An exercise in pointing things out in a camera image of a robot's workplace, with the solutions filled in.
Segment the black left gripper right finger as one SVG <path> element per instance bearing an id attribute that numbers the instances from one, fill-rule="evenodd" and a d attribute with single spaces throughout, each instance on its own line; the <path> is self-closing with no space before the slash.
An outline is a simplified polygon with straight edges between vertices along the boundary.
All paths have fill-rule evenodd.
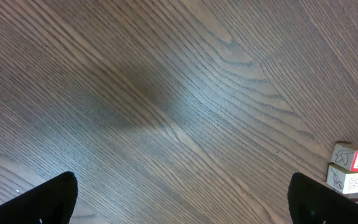
<path id="1" fill-rule="evenodd" d="M 288 187 L 293 224 L 358 224 L 358 204 L 296 172 Z"/>

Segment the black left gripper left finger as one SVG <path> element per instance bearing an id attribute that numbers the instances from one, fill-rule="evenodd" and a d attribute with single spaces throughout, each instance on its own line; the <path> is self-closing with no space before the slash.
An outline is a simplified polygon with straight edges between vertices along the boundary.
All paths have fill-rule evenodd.
<path id="1" fill-rule="evenodd" d="M 0 205 L 0 223 L 68 224 L 78 196 L 73 172 L 64 172 Z"/>

